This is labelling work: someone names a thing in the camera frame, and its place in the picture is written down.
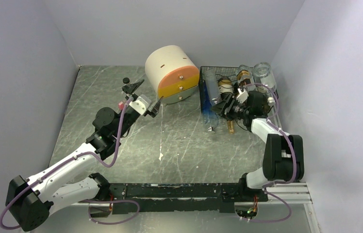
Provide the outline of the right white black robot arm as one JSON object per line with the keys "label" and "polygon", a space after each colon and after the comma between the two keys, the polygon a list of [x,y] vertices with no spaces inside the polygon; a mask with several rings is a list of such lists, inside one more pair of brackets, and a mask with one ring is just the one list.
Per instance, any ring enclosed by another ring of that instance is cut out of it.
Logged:
{"label": "right white black robot arm", "polygon": [[247,173],[246,183],[237,189],[239,198],[249,201],[256,189],[300,181],[304,176],[304,150],[301,136],[286,133],[268,119],[265,94],[250,91],[244,95],[246,100],[241,102],[232,93],[224,94],[211,110],[227,120],[242,120],[249,132],[265,142],[261,168]]}

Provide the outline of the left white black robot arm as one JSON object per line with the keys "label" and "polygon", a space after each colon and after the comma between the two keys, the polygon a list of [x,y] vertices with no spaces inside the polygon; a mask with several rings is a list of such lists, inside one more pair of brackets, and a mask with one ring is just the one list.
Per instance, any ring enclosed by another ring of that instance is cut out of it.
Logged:
{"label": "left white black robot arm", "polygon": [[8,186],[4,213],[10,213],[17,228],[26,232],[44,223],[53,213],[77,202],[112,202],[110,183],[99,173],[84,180],[71,180],[96,163],[112,167],[118,157],[121,138],[141,116],[157,116],[160,103],[155,104],[145,95],[136,94],[143,84],[140,79],[131,83],[123,79],[125,101],[120,112],[110,107],[99,109],[93,126],[94,132],[64,159],[28,178],[16,176]]}

